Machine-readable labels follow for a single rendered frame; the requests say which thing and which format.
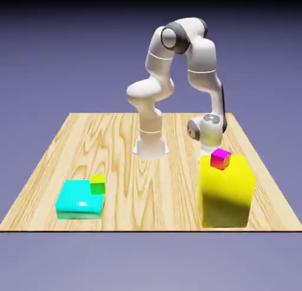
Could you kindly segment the small magenta cube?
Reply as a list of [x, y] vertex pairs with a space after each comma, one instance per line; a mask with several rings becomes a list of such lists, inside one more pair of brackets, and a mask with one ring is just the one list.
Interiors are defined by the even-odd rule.
[[224, 171], [230, 164], [231, 152], [218, 148], [211, 153], [210, 166]]

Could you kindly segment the large cyan box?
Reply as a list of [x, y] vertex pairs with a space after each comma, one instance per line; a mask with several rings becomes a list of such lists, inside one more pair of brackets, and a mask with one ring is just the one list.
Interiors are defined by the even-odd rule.
[[55, 203], [59, 220], [101, 219], [105, 194], [91, 191], [89, 180], [65, 180]]

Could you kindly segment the small green cube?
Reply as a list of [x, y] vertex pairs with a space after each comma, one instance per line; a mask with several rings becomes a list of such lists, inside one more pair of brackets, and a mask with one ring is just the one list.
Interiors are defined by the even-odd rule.
[[105, 194], [105, 174], [91, 175], [90, 191], [92, 195]]

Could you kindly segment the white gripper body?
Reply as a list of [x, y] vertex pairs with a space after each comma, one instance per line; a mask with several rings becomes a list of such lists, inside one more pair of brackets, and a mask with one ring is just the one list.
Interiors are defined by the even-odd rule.
[[217, 149], [221, 149], [222, 145], [219, 146], [205, 146], [203, 144], [201, 144], [201, 149], [200, 149], [200, 153], [199, 156], [203, 156], [203, 155], [211, 155], [211, 153]]

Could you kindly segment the large yellow box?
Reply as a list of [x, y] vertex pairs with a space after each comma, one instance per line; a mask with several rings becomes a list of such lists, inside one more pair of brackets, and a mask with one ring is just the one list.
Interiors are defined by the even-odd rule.
[[243, 155], [231, 155], [222, 171], [210, 165], [209, 155], [199, 161], [197, 204], [203, 228], [245, 228], [248, 223], [255, 176]]

